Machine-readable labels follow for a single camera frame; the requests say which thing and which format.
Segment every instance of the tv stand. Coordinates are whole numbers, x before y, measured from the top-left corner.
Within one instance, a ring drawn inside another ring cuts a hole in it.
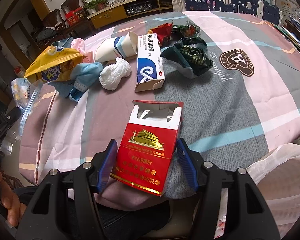
[[[106,7],[96,13],[90,15],[88,19],[90,19],[96,29],[104,27],[110,23],[114,23],[126,18],[130,18],[132,16],[141,15],[144,13],[158,11],[161,13],[163,10],[172,10],[172,1],[171,0],[144,0],[151,1],[152,10],[128,15],[127,7],[129,4],[133,4],[136,2],[142,2],[142,0],[125,0],[122,3],[115,4],[113,6]]]

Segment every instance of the potted plant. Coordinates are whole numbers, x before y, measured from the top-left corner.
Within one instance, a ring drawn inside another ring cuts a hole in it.
[[[95,0],[96,2],[96,9],[98,11],[104,9],[106,7],[106,3],[108,0]]]
[[[96,12],[96,0],[91,0],[90,2],[88,2],[86,5],[85,5],[85,8],[87,9],[88,13],[91,15],[91,14],[94,14]]]

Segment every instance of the silver bolt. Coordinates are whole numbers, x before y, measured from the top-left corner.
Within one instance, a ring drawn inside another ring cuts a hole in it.
[[[204,162],[203,166],[205,166],[206,168],[211,168],[213,164],[211,162]]]
[[[50,173],[50,175],[54,176],[58,173],[58,170],[57,169],[52,169],[49,173]]]
[[[247,173],[246,169],[244,169],[244,168],[239,168],[238,172],[242,175]]]
[[[91,163],[90,162],[86,162],[86,163],[84,163],[84,164],[82,164],[82,167],[84,168],[84,169],[88,169],[88,168],[91,168]]]

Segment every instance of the flower pot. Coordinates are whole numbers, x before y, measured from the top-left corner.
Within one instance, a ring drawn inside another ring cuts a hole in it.
[[[97,9],[98,11],[104,9],[105,7],[106,7],[106,6],[104,5],[104,3],[99,3],[99,4],[96,5],[96,9]]]
[[[96,10],[95,9],[87,9],[87,11],[88,11],[88,14],[94,14],[95,12],[96,12]]]

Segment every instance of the black pants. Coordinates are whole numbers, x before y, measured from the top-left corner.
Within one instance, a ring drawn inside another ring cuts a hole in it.
[[[28,205],[37,187],[17,188],[20,202]],[[68,199],[69,227],[75,239],[81,239],[74,200]],[[164,227],[170,217],[169,202],[137,211],[122,211],[97,204],[109,240],[134,240],[151,230]]]

